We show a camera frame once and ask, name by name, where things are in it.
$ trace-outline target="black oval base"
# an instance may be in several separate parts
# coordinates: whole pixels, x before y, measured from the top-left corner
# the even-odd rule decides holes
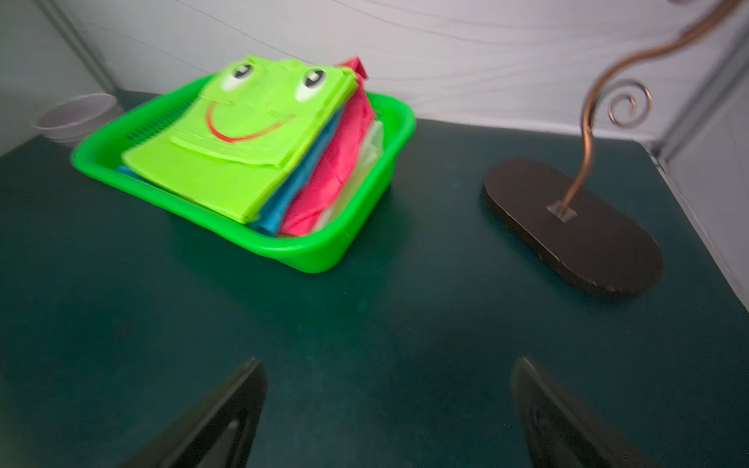
[[[492,167],[484,200],[541,259],[568,283],[599,297],[628,299],[653,286],[663,272],[658,244],[632,218],[584,188],[562,222],[547,206],[572,180],[543,162],[513,159]]]

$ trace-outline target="green plastic basket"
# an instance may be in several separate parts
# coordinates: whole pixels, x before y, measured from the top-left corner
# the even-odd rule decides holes
[[[411,109],[401,101],[368,93],[384,125],[384,153],[356,195],[335,221],[306,237],[272,239],[146,182],[120,174],[121,155],[176,121],[198,96],[210,76],[158,97],[90,136],[73,152],[71,162],[82,173],[142,198],[210,229],[245,249],[287,264],[304,273],[321,273],[343,257],[392,180],[395,159],[416,128]]]

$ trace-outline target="dark green table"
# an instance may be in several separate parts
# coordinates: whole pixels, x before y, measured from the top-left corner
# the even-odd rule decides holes
[[[257,356],[252,468],[528,467],[508,390],[523,355],[666,466],[749,466],[749,315],[645,151],[598,149],[588,187],[666,261],[629,302],[571,289],[480,199],[503,159],[571,174],[573,137],[420,121],[316,276],[23,145],[0,159],[0,466],[115,467]]]

